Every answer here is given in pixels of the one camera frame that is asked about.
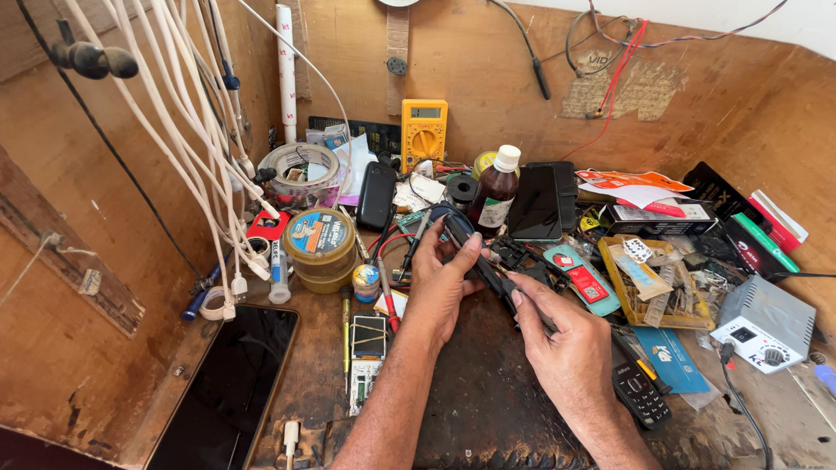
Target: bottle label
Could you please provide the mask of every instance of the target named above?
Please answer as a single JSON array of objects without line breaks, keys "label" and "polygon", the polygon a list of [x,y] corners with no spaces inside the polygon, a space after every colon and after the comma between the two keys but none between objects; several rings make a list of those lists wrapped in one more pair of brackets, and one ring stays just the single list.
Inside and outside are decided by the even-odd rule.
[{"label": "bottle label", "polygon": [[505,216],[508,215],[508,210],[511,209],[513,198],[508,201],[497,201],[490,197],[485,200],[485,207],[482,209],[482,214],[479,216],[479,225],[483,227],[496,228],[505,222]]}]

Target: teal phone case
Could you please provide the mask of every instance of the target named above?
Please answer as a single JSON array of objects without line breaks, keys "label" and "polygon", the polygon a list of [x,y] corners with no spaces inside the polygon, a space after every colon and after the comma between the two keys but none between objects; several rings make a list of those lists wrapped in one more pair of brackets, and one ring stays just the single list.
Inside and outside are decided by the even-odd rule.
[{"label": "teal phone case", "polygon": [[[559,255],[561,257],[571,258],[572,262],[574,263],[574,266],[571,267],[571,268],[569,266],[566,266],[566,267],[558,266],[553,261],[554,260],[554,255]],[[595,270],[592,269],[592,267],[589,266],[584,261],[584,259],[581,258],[580,255],[578,255],[572,249],[572,247],[570,247],[569,245],[558,245],[554,248],[550,248],[549,250],[546,250],[546,253],[543,253],[543,258],[546,258],[551,264],[554,264],[555,266],[558,266],[558,268],[561,268],[566,273],[571,271],[572,268],[576,268],[578,266],[585,266],[586,269],[588,269],[588,271],[593,275],[593,277],[595,277],[595,280],[598,281],[598,283],[601,284],[604,287],[604,290],[607,291],[608,295],[606,297],[604,297],[603,299],[599,300],[598,302],[593,302],[592,304],[587,302],[583,295],[580,295],[580,294],[578,295],[578,297],[580,297],[580,299],[583,300],[584,304],[586,304],[586,308],[589,309],[590,312],[598,315],[599,317],[603,317],[604,315],[611,314],[615,310],[618,310],[619,308],[621,308],[621,303],[619,302],[619,297],[617,295],[615,295],[615,291],[613,290],[613,288],[611,288],[609,286],[609,284],[607,283],[607,281],[603,280],[598,275],[598,273],[596,273]]]}]

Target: blue card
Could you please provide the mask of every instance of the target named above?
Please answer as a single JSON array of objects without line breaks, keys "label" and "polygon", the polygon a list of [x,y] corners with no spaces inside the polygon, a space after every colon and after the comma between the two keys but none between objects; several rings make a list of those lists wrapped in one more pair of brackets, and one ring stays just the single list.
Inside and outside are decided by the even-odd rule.
[{"label": "blue card", "polygon": [[700,393],[709,391],[706,380],[691,360],[674,330],[634,326],[636,338],[645,348],[656,374],[674,389],[670,393]]}]

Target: yellow multimeter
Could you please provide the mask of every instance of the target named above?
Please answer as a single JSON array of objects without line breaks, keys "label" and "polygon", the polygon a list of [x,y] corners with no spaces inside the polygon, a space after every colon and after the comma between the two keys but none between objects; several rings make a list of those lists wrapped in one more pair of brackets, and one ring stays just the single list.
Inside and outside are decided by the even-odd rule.
[{"label": "yellow multimeter", "polygon": [[404,100],[400,122],[400,172],[406,173],[421,159],[444,160],[447,102]]}]

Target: hand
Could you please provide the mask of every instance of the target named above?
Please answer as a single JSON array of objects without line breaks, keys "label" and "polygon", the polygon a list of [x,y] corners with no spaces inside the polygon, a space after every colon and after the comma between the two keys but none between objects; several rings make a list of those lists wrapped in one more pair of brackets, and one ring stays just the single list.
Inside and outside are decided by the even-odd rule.
[{"label": "hand", "polygon": [[[528,276],[508,277],[525,292],[514,289],[511,296],[526,357],[548,397],[583,441],[581,434],[590,421],[614,417],[621,408],[613,392],[609,324]],[[559,333],[546,336],[537,307]]]},{"label": "hand", "polygon": [[402,329],[425,329],[440,349],[450,339],[459,317],[459,303],[466,295],[485,287],[479,280],[464,280],[482,249],[482,235],[474,233],[447,264],[441,260],[456,251],[453,242],[439,244],[444,218],[427,228],[412,258],[410,299]]}]

